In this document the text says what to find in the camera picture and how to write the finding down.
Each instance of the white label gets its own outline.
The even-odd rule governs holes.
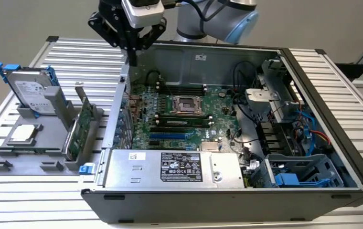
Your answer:
[[[129,161],[135,160],[145,160],[145,153],[144,152],[129,153]]]
[[[207,60],[207,55],[196,55],[195,60],[196,61],[205,61]]]
[[[30,109],[40,114],[54,114],[52,103],[44,98],[42,85],[32,81],[14,81],[14,84]]]

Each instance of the hard drive label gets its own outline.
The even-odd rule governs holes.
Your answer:
[[[45,88],[37,82],[16,81],[18,89],[18,96],[22,97],[32,110],[40,114],[48,114],[54,111],[53,105],[48,99],[44,98]]]
[[[203,182],[199,153],[161,153],[160,179],[164,182]]]

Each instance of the warning label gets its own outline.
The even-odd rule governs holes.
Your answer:
[[[160,179],[164,182],[203,182],[199,153],[161,153]]]

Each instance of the aluminum extrusion table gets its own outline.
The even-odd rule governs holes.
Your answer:
[[[291,49],[299,64],[316,87],[348,137],[363,156],[363,96],[358,92],[327,55],[315,50]],[[80,105],[73,85],[84,82],[89,101],[104,109],[93,153],[100,153],[104,122],[115,97],[123,54],[100,40],[60,38],[46,42],[30,67],[52,65],[66,99]],[[10,93],[0,105],[0,145],[18,118],[17,99]],[[108,225],[97,219],[80,196],[74,176],[4,176],[0,177],[0,227],[6,228],[293,228],[348,229],[363,228],[363,205],[340,208],[311,222],[213,223]]]

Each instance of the metal bracket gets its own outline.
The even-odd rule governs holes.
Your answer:
[[[257,88],[249,88],[245,90],[248,99],[256,102],[271,102],[280,100],[279,94],[275,91],[265,91]]]

